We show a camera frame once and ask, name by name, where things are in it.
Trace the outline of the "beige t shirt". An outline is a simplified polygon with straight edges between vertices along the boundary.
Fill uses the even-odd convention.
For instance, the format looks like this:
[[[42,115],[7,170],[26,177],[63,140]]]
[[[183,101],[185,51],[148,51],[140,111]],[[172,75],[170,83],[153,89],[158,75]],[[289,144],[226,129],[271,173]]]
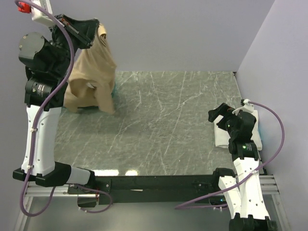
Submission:
[[[113,114],[115,71],[106,30],[99,24],[93,45],[82,50],[74,63],[64,94],[64,107],[75,113],[79,108],[96,106],[100,111]]]

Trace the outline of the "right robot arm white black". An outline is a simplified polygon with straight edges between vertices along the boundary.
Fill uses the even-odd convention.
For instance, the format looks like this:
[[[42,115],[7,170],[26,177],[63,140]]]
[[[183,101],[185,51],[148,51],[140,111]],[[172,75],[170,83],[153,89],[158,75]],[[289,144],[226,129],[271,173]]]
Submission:
[[[211,180],[213,190],[222,192],[230,210],[230,231],[276,231],[277,222],[271,220],[266,209],[259,179],[259,155],[252,140],[257,121],[246,106],[234,109],[225,103],[208,112],[209,122],[229,135],[229,152],[236,169],[232,176],[218,175]]]

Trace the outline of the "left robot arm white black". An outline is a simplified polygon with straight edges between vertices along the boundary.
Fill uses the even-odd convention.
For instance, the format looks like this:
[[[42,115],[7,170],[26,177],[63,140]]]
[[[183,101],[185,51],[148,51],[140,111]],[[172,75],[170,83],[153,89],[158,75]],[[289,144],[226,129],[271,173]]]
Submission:
[[[99,21],[78,21],[63,14],[56,20],[51,40],[31,32],[19,42],[19,60],[25,65],[27,77],[28,134],[23,163],[13,172],[13,178],[42,187],[79,184],[84,193],[91,193],[96,189],[94,172],[56,162],[54,143],[75,54],[93,45]]]

